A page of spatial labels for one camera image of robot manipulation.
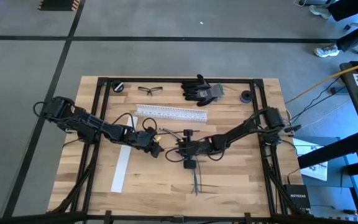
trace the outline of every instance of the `work glove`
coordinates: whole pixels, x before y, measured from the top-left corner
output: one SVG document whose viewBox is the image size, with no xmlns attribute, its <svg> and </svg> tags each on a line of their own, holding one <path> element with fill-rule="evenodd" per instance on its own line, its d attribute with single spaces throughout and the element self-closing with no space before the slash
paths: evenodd
<svg viewBox="0 0 358 224">
<path fill-rule="evenodd" d="M 184 91 L 185 100 L 198 101 L 197 106 L 208 105 L 223 95 L 223 88 L 220 84 L 210 86 L 200 74 L 197 75 L 196 82 L 182 82 L 181 88 Z"/>
</svg>

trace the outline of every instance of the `wooden tabletop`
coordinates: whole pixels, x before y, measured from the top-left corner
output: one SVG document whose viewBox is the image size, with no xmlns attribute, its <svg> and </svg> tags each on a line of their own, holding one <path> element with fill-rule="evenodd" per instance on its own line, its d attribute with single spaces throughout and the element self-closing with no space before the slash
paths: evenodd
<svg viewBox="0 0 358 224">
<path fill-rule="evenodd" d="M 77 106 L 91 111 L 97 79 L 98 77 L 82 77 L 75 100 Z M 264 83 L 268 105 L 278 108 L 282 116 L 286 118 L 278 79 L 266 78 Z M 138 86 L 147 88 L 162 86 L 163 91 L 147 96 L 146 92 L 137 89 Z M 136 110 L 135 104 L 201 109 L 208 110 L 206 123 L 173 119 L 156 119 L 156 121 L 160 128 L 173 131 L 200 130 L 194 133 L 193 139 L 225 133 L 247 119 L 253 113 L 253 109 L 252 104 L 239 101 L 240 93 L 249 89 L 248 84 L 225 83 L 223 86 L 224 96 L 219 101 L 200 108 L 195 105 L 195 101 L 184 100 L 180 83 L 125 83 L 123 92 L 111 91 L 105 120 L 111 123 L 123 113 L 133 114 Z M 99 98 L 97 115 L 100 114 L 102 99 L 103 94 Z M 137 130 L 142 129 L 144 119 L 139 118 Z M 126 124 L 127 118 L 122 118 L 118 123 Z M 175 146 L 173 136 L 162 135 L 161 137 L 162 147 Z M 68 134 L 66 142 L 76 138 L 76 134 Z M 292 138 L 283 137 L 283 139 L 292 142 Z M 82 142 L 75 142 L 64 147 L 48 206 L 49 210 L 57 207 L 74 186 L 82 148 Z M 89 214 L 104 215 L 106 210 L 111 210 L 114 215 L 241 217 L 245 212 L 249 212 L 252 217 L 270 216 L 256 134 L 233 143 L 220 161 L 215 162 L 206 156 L 198 156 L 203 191 L 198 195 L 191 193 L 192 171 L 184 169 L 181 162 L 167 161 L 164 153 L 155 159 L 150 154 L 133 148 L 122 193 L 110 192 L 120 148 L 120 145 L 113 144 L 105 138 L 101 140 Z M 180 159 L 175 153 L 170 156 L 172 159 Z M 287 175 L 299 168 L 296 153 L 291 145 L 283 143 L 277 147 L 277 156 L 282 180 L 286 183 Z M 302 184 L 300 171 L 291 174 L 290 180 L 292 184 Z"/>
</svg>

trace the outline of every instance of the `black glove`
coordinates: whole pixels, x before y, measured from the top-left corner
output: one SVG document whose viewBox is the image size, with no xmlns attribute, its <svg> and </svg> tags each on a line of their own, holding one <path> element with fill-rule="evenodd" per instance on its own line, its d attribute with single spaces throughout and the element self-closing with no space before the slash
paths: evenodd
<svg viewBox="0 0 358 224">
<path fill-rule="evenodd" d="M 182 82 L 180 87 L 185 91 L 185 100 L 198 101 L 197 106 L 208 105 L 217 98 L 213 96 L 211 86 L 200 74 L 197 75 L 197 82 Z"/>
</svg>

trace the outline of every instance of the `gray floor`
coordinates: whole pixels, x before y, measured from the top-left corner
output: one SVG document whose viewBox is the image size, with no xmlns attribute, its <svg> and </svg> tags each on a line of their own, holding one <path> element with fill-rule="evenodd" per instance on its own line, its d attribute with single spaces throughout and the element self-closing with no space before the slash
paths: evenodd
<svg viewBox="0 0 358 224">
<path fill-rule="evenodd" d="M 37 1 L 0 0 L 0 35 L 67 35 L 75 13 L 39 12 L 37 5 Z M 312 16 L 306 7 L 293 5 L 292 0 L 92 0 L 85 4 L 76 35 L 337 38 L 344 35 L 342 28 L 350 21 L 358 21 L 358 18 L 326 21 Z M 36 117 L 32 114 L 32 105 L 43 100 L 63 44 L 59 41 L 0 41 L 0 214 L 34 127 Z M 194 76 L 201 73 L 206 77 L 279 78 L 284 98 L 289 100 L 338 72 L 340 63 L 358 59 L 352 52 L 318 58 L 312 53 L 317 46 L 74 42 L 55 95 L 73 98 L 83 75 Z M 292 115 L 299 113 L 328 84 L 289 104 Z M 310 124 L 348 100 L 348 96 L 334 96 L 305 113 L 299 123 Z M 343 138 L 357 130 L 356 112 L 347 102 L 298 134 Z M 54 125 L 45 125 L 15 215 L 46 210 L 64 137 Z"/>
</svg>

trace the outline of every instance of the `black metal frame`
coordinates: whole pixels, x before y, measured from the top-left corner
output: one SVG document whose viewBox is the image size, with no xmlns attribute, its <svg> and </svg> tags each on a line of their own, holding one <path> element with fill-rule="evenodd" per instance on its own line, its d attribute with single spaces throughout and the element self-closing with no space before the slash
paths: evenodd
<svg viewBox="0 0 358 224">
<path fill-rule="evenodd" d="M 103 102 L 101 105 L 100 118 L 104 119 L 106 115 L 106 109 L 108 105 L 108 98 L 111 92 L 111 83 L 113 80 L 119 79 L 122 82 L 182 82 L 182 81 L 192 81 L 194 78 L 108 78 L 100 77 L 95 89 L 95 95 L 93 99 L 91 114 L 95 115 L 98 107 L 99 96 L 101 94 L 102 87 L 105 86 Z M 209 78 L 206 79 L 210 83 L 244 83 L 250 85 L 250 90 L 254 96 L 252 100 L 252 106 L 254 111 L 259 110 L 257 95 L 255 88 L 258 87 L 260 91 L 260 97 L 262 100 L 262 108 L 267 108 L 267 99 L 265 95 L 264 82 L 262 79 L 228 79 L 228 78 Z M 257 124 L 260 124 L 260 118 L 256 119 Z M 80 165 L 78 168 L 76 185 L 73 187 L 68 197 L 62 202 L 62 204 L 54 209 L 51 212 L 42 215 L 30 215 L 22 217 L 12 217 L 12 215 L 5 215 L 0 218 L 0 223 L 73 223 L 78 221 L 83 221 L 86 223 L 87 220 L 104 220 L 105 224 L 111 224 L 114 220 L 148 220 L 148 221 L 170 221 L 175 223 L 184 223 L 184 222 L 243 222 L 243 223 L 252 223 L 252 222 L 270 222 L 270 223 L 355 223 L 344 220 L 330 220 L 324 218 L 313 218 L 309 215 L 288 215 L 287 206 L 291 208 L 294 205 L 290 202 L 289 196 L 285 192 L 281 175 L 280 168 L 278 165 L 278 159 L 276 154 L 276 148 L 265 146 L 259 140 L 259 149 L 260 155 L 262 158 L 262 169 L 264 172 L 265 186 L 268 200 L 268 208 L 271 217 L 253 218 L 250 216 L 250 213 L 244 213 L 243 217 L 185 217 L 185 216 L 128 216 L 128 215 L 111 215 L 111 211 L 106 211 L 105 215 L 88 215 L 88 209 L 91 198 L 91 189 L 93 185 L 94 173 L 96 170 L 96 161 L 98 158 L 100 147 L 100 138 L 98 142 L 94 145 L 93 153 L 90 159 L 88 166 L 86 166 L 87 157 L 90 150 L 89 144 L 84 144 L 83 153 L 81 155 Z M 272 166 L 270 167 L 269 162 L 266 158 L 266 147 L 270 148 Z M 80 196 L 80 189 L 82 185 L 87 180 L 84 202 L 82 204 L 82 209 L 80 212 L 77 211 L 78 206 L 78 197 Z M 282 214 L 279 214 L 275 210 L 275 202 L 273 199 L 272 193 L 272 184 L 275 184 L 278 192 L 278 201 L 280 203 L 280 208 Z M 19 195 L 21 189 L 14 189 L 11 192 L 11 195 Z M 70 212 L 65 212 L 71 204 Z"/>
</svg>

